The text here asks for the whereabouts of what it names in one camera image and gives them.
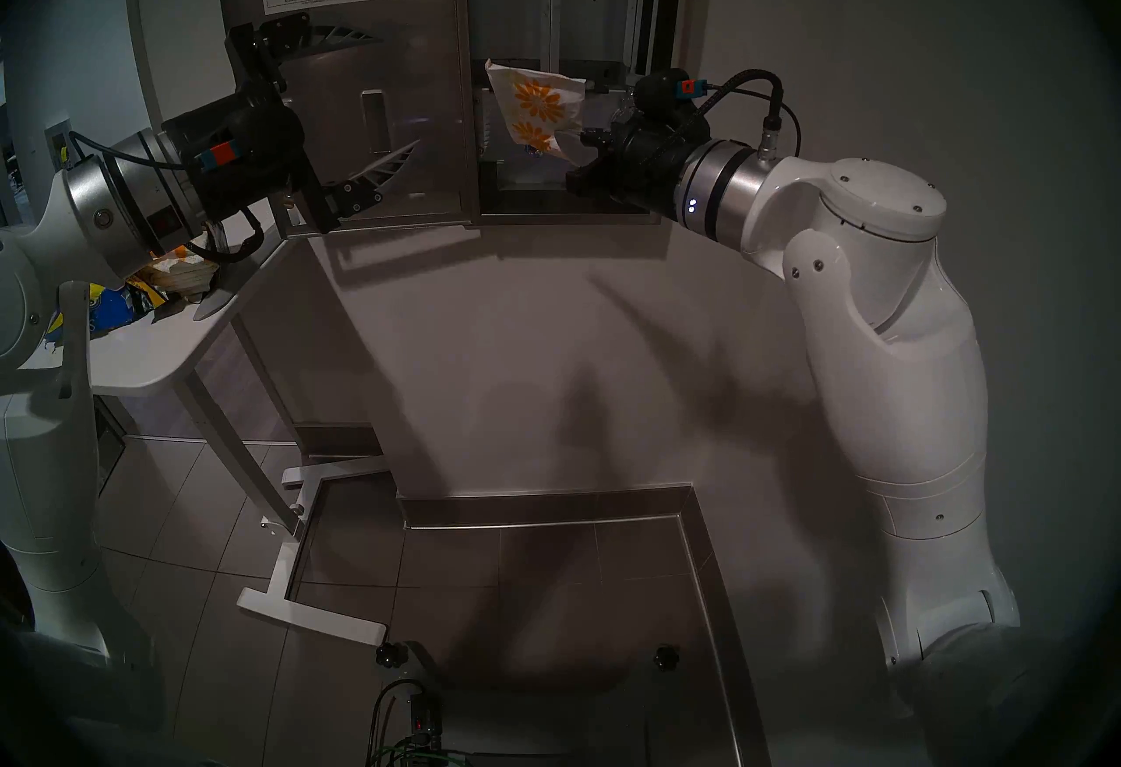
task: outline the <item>snack bag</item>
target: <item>snack bag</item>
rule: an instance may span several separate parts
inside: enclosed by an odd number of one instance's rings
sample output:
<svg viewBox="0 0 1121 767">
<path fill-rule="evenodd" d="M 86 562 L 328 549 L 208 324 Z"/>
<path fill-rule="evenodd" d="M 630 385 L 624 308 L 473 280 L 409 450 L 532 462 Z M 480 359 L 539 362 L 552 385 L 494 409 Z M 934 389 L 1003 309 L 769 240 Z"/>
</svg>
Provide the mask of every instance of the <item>snack bag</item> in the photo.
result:
<svg viewBox="0 0 1121 767">
<path fill-rule="evenodd" d="M 513 142 L 567 159 L 554 135 L 582 127 L 584 80 L 538 70 L 504 68 L 490 58 L 487 75 Z"/>
</svg>

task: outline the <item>tile floor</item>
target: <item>tile floor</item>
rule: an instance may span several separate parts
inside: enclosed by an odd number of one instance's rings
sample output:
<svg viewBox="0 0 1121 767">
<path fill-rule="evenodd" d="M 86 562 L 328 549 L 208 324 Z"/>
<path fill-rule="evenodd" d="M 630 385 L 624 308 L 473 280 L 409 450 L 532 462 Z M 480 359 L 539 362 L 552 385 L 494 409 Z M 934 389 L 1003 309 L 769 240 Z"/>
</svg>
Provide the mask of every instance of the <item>tile floor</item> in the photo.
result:
<svg viewBox="0 0 1121 767">
<path fill-rule="evenodd" d="M 295 446 L 250 449 L 277 486 L 299 463 Z M 688 706 L 652 763 L 735 764 L 676 518 L 405 529 L 395 495 L 389 475 L 328 484 L 297 600 L 388 622 L 472 690 L 603 692 L 675 644 Z M 110 580 L 156 640 L 165 730 L 229 767 L 359 767 L 372 652 L 237 607 L 276 558 L 259 516 L 195 442 L 130 440 L 99 499 Z"/>
</svg>

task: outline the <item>table leg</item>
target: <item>table leg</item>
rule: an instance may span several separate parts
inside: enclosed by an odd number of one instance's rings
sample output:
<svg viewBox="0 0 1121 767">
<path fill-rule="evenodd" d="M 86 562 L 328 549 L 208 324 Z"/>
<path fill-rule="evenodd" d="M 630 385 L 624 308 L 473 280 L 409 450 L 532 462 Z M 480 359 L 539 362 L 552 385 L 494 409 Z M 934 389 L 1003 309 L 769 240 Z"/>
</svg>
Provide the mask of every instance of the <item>table leg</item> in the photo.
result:
<svg viewBox="0 0 1121 767">
<path fill-rule="evenodd" d="M 296 535 L 299 517 L 285 503 L 284 498 L 257 464 L 253 454 L 238 437 L 238 433 L 210 395 L 198 372 L 192 371 L 182 381 L 177 381 L 175 392 L 183 407 L 198 425 L 203 437 L 214 449 L 221 463 L 238 481 L 238 486 L 245 491 L 258 509 L 266 514 L 270 523 L 281 527 L 289 535 Z"/>
<path fill-rule="evenodd" d="M 353 640 L 368 646 L 379 646 L 386 639 L 386 623 L 374 622 L 369 619 L 358 619 L 343 613 L 333 613 L 330 610 L 322 610 L 317 607 L 302 604 L 293 601 L 288 595 L 295 585 L 296 564 L 299 560 L 304 539 L 307 537 L 306 524 L 311 521 L 315 510 L 315 502 L 319 496 L 319 489 L 325 481 L 339 480 L 340 478 L 353 477 L 355 474 L 372 474 L 386 470 L 385 456 L 368 456 L 360 460 L 351 460 L 348 463 L 327 462 L 319 465 L 308 465 L 298 469 L 288 469 L 285 475 L 294 472 L 293 480 L 286 480 L 285 484 L 302 484 L 299 490 L 300 521 L 304 527 L 299 529 L 298 537 L 285 537 L 280 542 L 280 551 L 277 553 L 276 565 L 272 567 L 272 577 L 269 580 L 267 592 L 245 586 L 238 597 L 238 607 L 244 608 L 253 613 L 277 619 L 289 626 L 303 628 L 308 631 L 318 631 L 323 635 L 339 637 L 343 640 Z"/>
</svg>

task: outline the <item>orange flower pattern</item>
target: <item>orange flower pattern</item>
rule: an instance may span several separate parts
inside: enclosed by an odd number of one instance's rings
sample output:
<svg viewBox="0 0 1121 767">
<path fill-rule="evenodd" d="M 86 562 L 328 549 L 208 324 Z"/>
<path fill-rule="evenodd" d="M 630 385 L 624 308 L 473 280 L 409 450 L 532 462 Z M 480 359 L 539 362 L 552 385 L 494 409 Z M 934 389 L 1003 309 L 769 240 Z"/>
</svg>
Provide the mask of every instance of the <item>orange flower pattern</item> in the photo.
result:
<svg viewBox="0 0 1121 767">
<path fill-rule="evenodd" d="M 564 114 L 560 108 L 560 95 L 553 86 L 543 86 L 535 78 L 513 83 L 513 96 L 521 101 L 521 108 L 528 109 L 530 115 L 546 121 L 559 121 Z"/>
<path fill-rule="evenodd" d="M 518 139 L 527 146 L 532 146 L 538 151 L 549 150 L 549 135 L 537 127 L 537 124 L 529 121 L 515 121 L 513 130 L 518 135 Z"/>
</svg>

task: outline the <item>white table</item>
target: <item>white table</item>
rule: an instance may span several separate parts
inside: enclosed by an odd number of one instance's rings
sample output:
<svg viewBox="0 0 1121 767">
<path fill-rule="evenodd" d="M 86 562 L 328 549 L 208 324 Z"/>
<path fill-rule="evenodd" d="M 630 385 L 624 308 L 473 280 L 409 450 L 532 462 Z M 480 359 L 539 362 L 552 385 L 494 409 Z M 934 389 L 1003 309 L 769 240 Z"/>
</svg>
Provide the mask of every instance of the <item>white table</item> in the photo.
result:
<svg viewBox="0 0 1121 767">
<path fill-rule="evenodd" d="M 231 243 L 248 235 L 248 228 L 226 230 Z M 307 534 L 307 525 L 324 481 L 386 470 L 383 456 L 367 456 L 325 465 L 287 469 L 285 487 L 300 487 L 299 498 L 289 507 L 245 447 L 229 418 L 210 395 L 195 367 L 217 338 L 222 327 L 233 323 L 239 338 L 244 335 L 238 313 L 272 275 L 294 244 L 281 241 L 242 283 L 230 301 L 203 320 L 195 320 L 201 306 L 188 305 L 178 314 L 152 322 L 152 315 L 113 330 L 90 342 L 90 389 L 100 396 L 151 396 L 174 389 L 206 442 L 259 510 L 268 511 L 261 525 L 280 534 L 280 551 L 269 581 L 268 592 L 243 589 L 239 607 L 278 619 L 288 625 L 333 635 L 348 640 L 378 646 L 386 626 L 365 619 L 332 613 L 288 600 L 296 562 Z M 63 349 L 43 343 L 24 368 L 45 369 L 62 364 Z M 260 370 L 256 361 L 254 369 Z"/>
</svg>

